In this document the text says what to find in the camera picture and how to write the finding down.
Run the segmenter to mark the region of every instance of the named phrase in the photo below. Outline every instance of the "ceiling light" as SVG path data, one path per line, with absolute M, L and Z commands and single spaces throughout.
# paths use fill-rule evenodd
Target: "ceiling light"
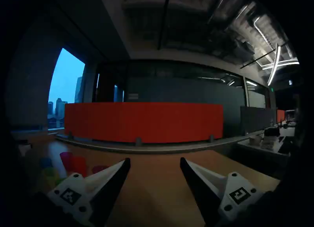
M 250 82 L 250 81 L 246 81 L 248 84 L 251 84 L 253 86 L 257 86 L 257 84 L 254 84 L 253 82 Z
M 228 83 L 228 86 L 231 86 L 232 84 L 234 84 L 235 81 L 234 80 L 231 80 L 229 83 Z
M 256 61 L 257 62 L 257 64 L 261 67 L 261 68 L 263 68 L 263 66 L 258 62 L 258 61 Z
M 287 66 L 287 65 L 296 65 L 296 64 L 300 64 L 299 62 L 287 62 L 287 63 L 283 63 L 283 64 L 278 64 L 277 67 L 282 67 L 282 66 Z M 267 67 L 267 68 L 263 68 L 263 70 L 265 69 L 269 69 L 272 68 L 273 66 Z
M 221 80 L 222 82 L 226 83 L 225 80 L 215 77 L 199 77 L 200 79 L 209 79 L 209 80 Z
M 293 59 L 288 59 L 288 60 L 282 60 L 282 61 L 279 61 L 278 63 L 282 63 L 282 62 L 292 62 L 292 61 L 297 62 L 298 59 L 297 59 L 297 58 L 293 58 Z M 265 64 L 265 65 L 262 65 L 262 67 L 270 66 L 270 65 L 273 65 L 273 64 L 274 64 L 274 63 Z
M 270 84 L 272 83 L 272 80 L 274 78 L 274 75 L 276 73 L 277 67 L 278 67 L 278 61 L 279 61 L 279 57 L 280 57 L 280 51 L 281 51 L 281 47 L 276 43 L 276 54 L 275 54 L 275 63 L 272 69 L 272 72 L 269 76 L 267 85 L 270 86 Z

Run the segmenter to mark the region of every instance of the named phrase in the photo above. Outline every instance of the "window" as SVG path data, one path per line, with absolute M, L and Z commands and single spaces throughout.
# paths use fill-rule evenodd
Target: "window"
M 118 87 L 115 85 L 115 92 L 113 95 L 113 101 L 118 102 Z
M 270 108 L 269 95 L 266 87 L 248 79 L 246 80 L 246 87 L 248 89 L 250 107 Z
M 48 129 L 64 127 L 67 103 L 82 101 L 81 82 L 85 64 L 62 49 L 53 72 L 48 99 Z

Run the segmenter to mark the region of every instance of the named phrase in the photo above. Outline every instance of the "plastic cup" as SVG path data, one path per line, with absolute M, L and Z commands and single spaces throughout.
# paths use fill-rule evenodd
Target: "plastic cup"
M 73 158 L 73 153 L 71 152 L 62 152 L 60 153 L 60 158 L 62 160 L 62 163 L 64 165 L 64 168 L 66 171 L 70 172 L 73 170 L 72 168 L 72 158 Z
M 87 175 L 86 160 L 84 157 L 72 157 L 72 171 L 81 174 L 83 177 Z

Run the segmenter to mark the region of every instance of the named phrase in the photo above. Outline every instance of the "red cup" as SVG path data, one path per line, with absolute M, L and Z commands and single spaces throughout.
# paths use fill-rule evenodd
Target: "red cup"
M 108 166 L 94 166 L 91 171 L 93 172 L 93 174 L 95 174 L 107 168 Z
M 86 160 L 84 157 L 72 157 L 72 171 L 81 174 L 83 177 L 87 175 Z
M 62 152 L 60 153 L 60 158 L 62 160 L 62 163 L 64 165 L 64 168 L 66 171 L 70 172 L 73 170 L 72 168 L 72 158 L 73 158 L 73 153 L 71 152 Z

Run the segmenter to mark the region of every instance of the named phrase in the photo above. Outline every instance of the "gray partition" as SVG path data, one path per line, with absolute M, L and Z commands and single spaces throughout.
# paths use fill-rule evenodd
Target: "gray partition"
M 270 108 L 241 107 L 241 131 L 243 134 L 263 130 L 276 123 L 276 110 Z

